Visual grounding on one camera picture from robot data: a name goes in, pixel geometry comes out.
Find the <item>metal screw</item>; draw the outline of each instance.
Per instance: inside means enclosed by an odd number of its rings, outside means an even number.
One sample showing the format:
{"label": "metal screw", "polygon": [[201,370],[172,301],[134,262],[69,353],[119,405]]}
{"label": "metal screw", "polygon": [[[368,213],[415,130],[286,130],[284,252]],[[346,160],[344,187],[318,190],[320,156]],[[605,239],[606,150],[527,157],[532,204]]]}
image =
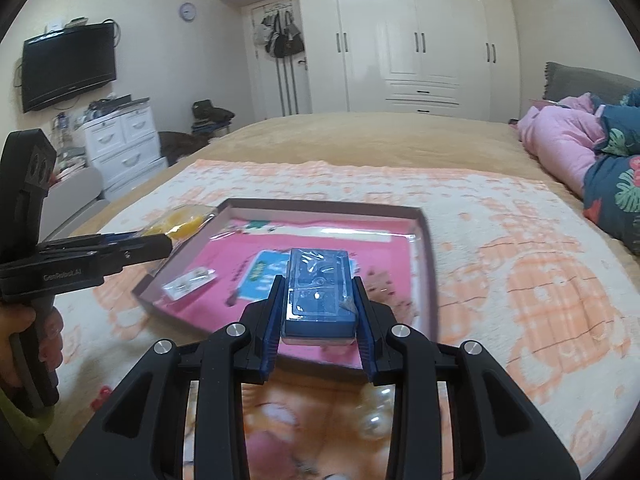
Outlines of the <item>metal screw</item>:
{"label": "metal screw", "polygon": [[407,337],[411,329],[407,325],[394,325],[391,327],[391,333],[396,337]]}
{"label": "metal screw", "polygon": [[166,354],[169,350],[171,350],[171,348],[173,348],[173,346],[174,345],[171,343],[171,341],[162,339],[162,341],[158,341],[154,345],[154,352],[156,354]]}
{"label": "metal screw", "polygon": [[232,323],[228,327],[226,327],[226,333],[228,333],[231,337],[241,336],[246,328],[242,323]]}
{"label": "metal screw", "polygon": [[478,355],[482,351],[482,345],[478,341],[467,341],[463,348],[471,355]]}

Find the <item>white wall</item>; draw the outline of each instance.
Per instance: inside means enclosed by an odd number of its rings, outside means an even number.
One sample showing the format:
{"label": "white wall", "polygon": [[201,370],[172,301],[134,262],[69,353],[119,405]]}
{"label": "white wall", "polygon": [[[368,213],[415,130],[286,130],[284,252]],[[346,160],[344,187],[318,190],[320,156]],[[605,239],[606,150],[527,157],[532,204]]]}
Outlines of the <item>white wall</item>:
{"label": "white wall", "polygon": [[640,80],[640,53],[609,0],[513,0],[513,10],[523,111],[542,97],[547,61]]}
{"label": "white wall", "polygon": [[[184,2],[196,5],[191,23],[178,15]],[[0,43],[0,147],[13,130],[50,132],[58,111],[23,114],[14,71],[24,40],[42,34],[52,20],[66,23],[78,16],[87,16],[90,23],[113,18],[122,28],[122,40],[116,49],[117,80],[82,95],[75,109],[114,91],[134,99],[151,97],[159,130],[190,131],[191,104],[207,98],[236,113],[234,128],[254,122],[239,9],[219,0],[28,0]]]}

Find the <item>blue box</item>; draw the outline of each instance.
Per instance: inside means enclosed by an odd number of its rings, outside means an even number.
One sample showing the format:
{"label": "blue box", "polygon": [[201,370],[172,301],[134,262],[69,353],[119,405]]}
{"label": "blue box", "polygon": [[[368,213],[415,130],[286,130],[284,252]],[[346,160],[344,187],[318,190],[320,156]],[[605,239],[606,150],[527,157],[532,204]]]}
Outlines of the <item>blue box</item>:
{"label": "blue box", "polygon": [[358,321],[347,251],[292,249],[282,339],[297,345],[350,344]]}

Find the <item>hand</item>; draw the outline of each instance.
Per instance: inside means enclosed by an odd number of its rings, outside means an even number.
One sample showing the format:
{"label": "hand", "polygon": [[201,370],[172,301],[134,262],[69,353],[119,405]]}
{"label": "hand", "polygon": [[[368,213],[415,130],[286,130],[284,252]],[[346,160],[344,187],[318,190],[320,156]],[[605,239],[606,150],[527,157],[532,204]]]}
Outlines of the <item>hand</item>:
{"label": "hand", "polygon": [[[36,319],[31,307],[12,305],[0,307],[0,385],[4,389],[20,388],[22,381],[14,365],[9,336],[24,332]],[[47,337],[40,342],[40,361],[53,371],[62,364],[62,316],[54,309],[44,324]]]}

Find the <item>small white packet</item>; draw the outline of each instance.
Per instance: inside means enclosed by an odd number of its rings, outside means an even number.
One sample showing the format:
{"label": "small white packet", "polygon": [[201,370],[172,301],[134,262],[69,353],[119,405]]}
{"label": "small white packet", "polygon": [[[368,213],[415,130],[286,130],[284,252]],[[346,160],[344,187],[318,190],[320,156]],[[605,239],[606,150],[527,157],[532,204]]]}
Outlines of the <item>small white packet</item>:
{"label": "small white packet", "polygon": [[164,290],[173,301],[178,301],[190,292],[212,282],[215,277],[215,270],[207,269],[207,267],[196,267],[172,282],[163,285],[162,290]]}

